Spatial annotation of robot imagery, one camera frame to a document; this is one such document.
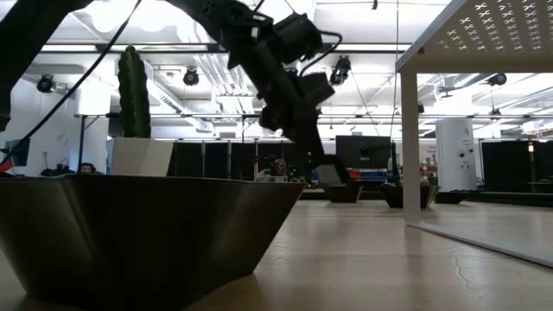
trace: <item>white pot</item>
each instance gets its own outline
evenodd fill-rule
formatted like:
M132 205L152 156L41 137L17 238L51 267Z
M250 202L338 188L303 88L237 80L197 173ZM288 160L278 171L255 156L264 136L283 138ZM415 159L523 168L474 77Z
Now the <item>white pot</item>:
M107 142L110 175L167 176L173 144L150 138L113 138Z

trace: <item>man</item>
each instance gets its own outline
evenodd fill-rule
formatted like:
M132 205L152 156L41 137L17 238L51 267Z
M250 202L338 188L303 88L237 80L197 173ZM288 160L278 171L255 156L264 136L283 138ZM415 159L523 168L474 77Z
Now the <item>man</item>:
M276 159L271 168L266 168L257 173L255 181L286 181L286 162L283 159Z
M92 163L82 163L80 164L80 173L81 174L96 174L96 167Z

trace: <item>green cactus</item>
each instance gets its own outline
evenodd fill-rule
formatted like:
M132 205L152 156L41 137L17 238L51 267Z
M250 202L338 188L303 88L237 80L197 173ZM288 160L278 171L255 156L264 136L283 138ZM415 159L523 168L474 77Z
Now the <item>green cactus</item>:
M125 137L150 138L150 115L148 77L144 71L144 63L132 46L128 46L119 66L119 93L121 95L121 118Z
M118 62L119 95L121 95L119 104L121 105L123 136L136 137L137 132L135 130L135 108L132 103L132 95L130 93L130 78L129 68L127 67L127 59L127 53L123 53L121 54L121 59Z

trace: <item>planter box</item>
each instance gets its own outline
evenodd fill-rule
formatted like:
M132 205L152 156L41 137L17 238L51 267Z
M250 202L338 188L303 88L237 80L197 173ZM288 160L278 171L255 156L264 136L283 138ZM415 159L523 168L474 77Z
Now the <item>planter box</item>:
M107 142L110 175L167 176L173 144L149 138L113 138Z
M430 206L434 200L435 194L439 187L436 186L421 186L421 208L425 209ZM379 187L378 190L388 206L391 208L404 208L404 188L403 187Z
M435 195L434 202L438 204L459 204L470 197L470 192L438 192Z
M31 299L180 311L252 273L303 188L109 175L2 179L2 247Z
M333 203L356 203L363 187L356 185L325 186L323 187L328 199Z

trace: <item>white pillar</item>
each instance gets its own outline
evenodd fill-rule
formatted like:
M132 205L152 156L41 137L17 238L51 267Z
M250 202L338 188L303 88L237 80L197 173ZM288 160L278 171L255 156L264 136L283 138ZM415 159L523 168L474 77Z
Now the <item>white pillar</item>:
M404 217L421 222L421 188L418 159L418 91L416 73L401 72L402 153L404 155Z
M473 120L439 120L435 131L440 191L476 190Z
M111 88L101 81L87 82L77 91L76 102L77 114L105 115L110 111ZM83 162L92 163L99 172L105 173L109 120L99 118L94 121L94 117L88 117L86 124L91 123L92 125L85 131ZM71 168L76 169L78 161L79 139L77 138L76 143L72 147Z

